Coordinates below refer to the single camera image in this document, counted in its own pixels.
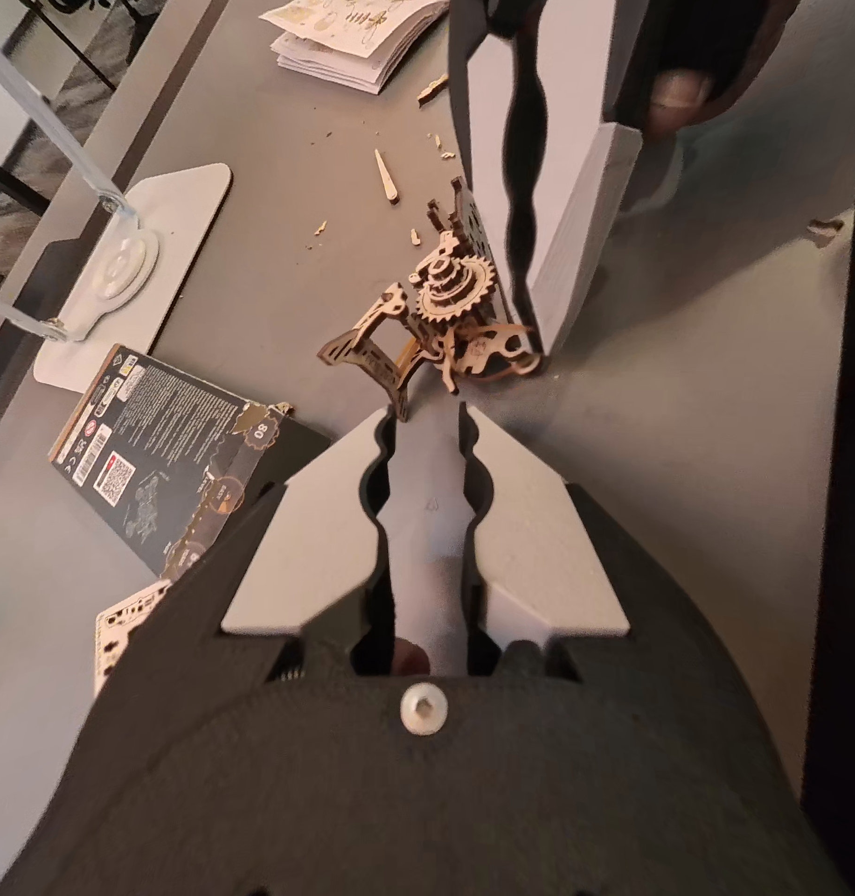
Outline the folded instruction booklet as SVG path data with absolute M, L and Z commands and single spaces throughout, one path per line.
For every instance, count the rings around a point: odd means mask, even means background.
M 260 14 L 278 29 L 278 65 L 379 95 L 403 57 L 449 10 L 448 1 L 292 1 Z

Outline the wooden body plate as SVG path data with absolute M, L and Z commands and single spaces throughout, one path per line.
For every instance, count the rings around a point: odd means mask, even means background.
M 477 324 L 465 321 L 444 333 L 440 365 L 450 394 L 459 391 L 459 377 L 482 377 L 488 381 L 509 375 L 529 375 L 542 364 L 541 353 L 530 349 L 530 328 L 516 323 Z

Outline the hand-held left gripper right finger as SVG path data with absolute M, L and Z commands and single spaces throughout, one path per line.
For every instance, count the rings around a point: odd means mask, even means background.
M 473 511 L 461 602 L 476 649 L 627 635 L 630 623 L 563 478 L 466 403 L 459 451 Z

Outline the wooden model frame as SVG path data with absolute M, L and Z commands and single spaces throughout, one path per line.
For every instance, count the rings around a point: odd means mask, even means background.
M 468 242 L 473 253 L 484 256 L 494 264 L 477 203 L 466 179 L 462 175 L 454 178 L 452 189 L 454 208 L 448 216 L 443 215 L 435 200 L 428 203 L 428 218 L 437 231 L 437 245 L 444 231 L 451 231 L 462 242 Z M 353 364 L 364 370 L 387 393 L 397 418 L 403 421 L 410 415 L 410 381 L 407 388 L 402 391 L 398 389 L 395 362 L 410 340 L 418 340 L 432 354 L 431 360 L 422 363 L 416 372 L 422 365 L 430 364 L 441 375 L 440 365 L 444 356 L 441 340 L 451 327 L 465 321 L 480 325 L 515 323 L 511 321 L 507 302 L 500 290 L 498 275 L 494 293 L 483 307 L 445 325 L 430 324 L 417 315 L 417 293 L 411 285 L 409 288 L 414 294 L 413 298 L 399 282 L 389 285 L 351 330 L 327 342 L 318 353 L 322 363 L 329 366 Z

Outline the yellow rubber band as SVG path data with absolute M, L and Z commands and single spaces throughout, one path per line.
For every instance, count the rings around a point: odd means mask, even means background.
M 401 391 L 408 386 L 408 382 L 417 368 L 425 361 L 430 361 L 432 354 L 426 350 L 421 342 L 410 340 L 405 349 L 397 358 L 395 364 L 398 368 L 397 387 Z

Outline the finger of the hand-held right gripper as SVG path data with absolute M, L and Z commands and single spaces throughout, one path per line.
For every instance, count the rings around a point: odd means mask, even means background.
M 543 353 L 566 341 L 642 146 L 613 120 L 648 2 L 550 1 L 538 18 L 536 75 L 545 152 L 532 201 L 527 289 Z
M 507 244 L 511 198 L 504 178 L 503 146 L 514 92 L 511 41 L 485 36 L 465 64 L 466 123 L 470 139 L 471 192 L 494 259 L 511 321 L 528 328 L 530 351 L 541 344 L 531 313 L 515 303 L 515 275 Z

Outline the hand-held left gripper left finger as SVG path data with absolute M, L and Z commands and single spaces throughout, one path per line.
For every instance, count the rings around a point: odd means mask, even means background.
M 291 476 L 221 621 L 233 635 L 393 635 L 389 495 L 397 419 L 379 409 Z

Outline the punched wooden parts sheet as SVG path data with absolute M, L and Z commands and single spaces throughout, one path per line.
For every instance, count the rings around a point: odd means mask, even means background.
M 135 629 L 149 617 L 171 584 L 168 579 L 155 581 L 97 614 L 94 630 L 94 697 L 104 687 Z

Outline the white document stand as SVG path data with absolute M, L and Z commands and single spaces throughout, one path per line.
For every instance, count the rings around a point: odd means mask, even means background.
M 232 180 L 223 163 L 145 178 L 124 194 L 0 51 L 0 86 L 63 152 L 108 224 L 59 317 L 40 321 L 0 300 L 0 317 L 43 339 L 34 379 L 80 392 L 115 344 L 146 354 L 178 297 Z

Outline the person's right hand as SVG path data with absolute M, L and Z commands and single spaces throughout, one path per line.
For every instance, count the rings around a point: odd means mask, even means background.
M 643 128 L 644 138 L 663 140 L 683 128 L 719 117 L 735 106 L 755 78 L 755 72 L 743 72 L 721 95 L 713 97 L 714 79 L 706 73 L 675 69 L 657 74 Z

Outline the black model kit box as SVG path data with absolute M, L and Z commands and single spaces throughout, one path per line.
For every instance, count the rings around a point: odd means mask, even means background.
M 158 579 L 175 581 L 242 505 L 289 410 L 115 344 L 49 462 Z

